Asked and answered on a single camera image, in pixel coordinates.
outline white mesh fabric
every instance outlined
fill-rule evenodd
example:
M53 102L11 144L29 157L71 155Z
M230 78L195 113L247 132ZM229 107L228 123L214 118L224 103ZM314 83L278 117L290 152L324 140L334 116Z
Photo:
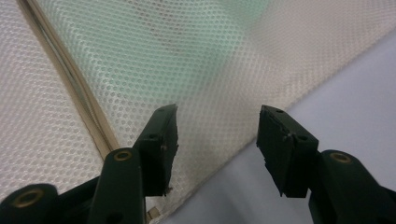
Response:
M0 201L34 183L64 192L102 159L15 1L0 0Z
M289 106L396 25L392 0L36 1L122 147L178 104L164 215L254 138L261 104Z

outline honeycomb mesh texture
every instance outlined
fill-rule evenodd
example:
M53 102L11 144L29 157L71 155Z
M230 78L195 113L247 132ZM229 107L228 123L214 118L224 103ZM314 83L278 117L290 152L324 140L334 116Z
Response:
M59 192L102 160L55 67L15 1L0 0L0 201L34 183Z
M255 137L262 104L290 106L396 25L393 0L36 1L122 147L178 104L163 215Z

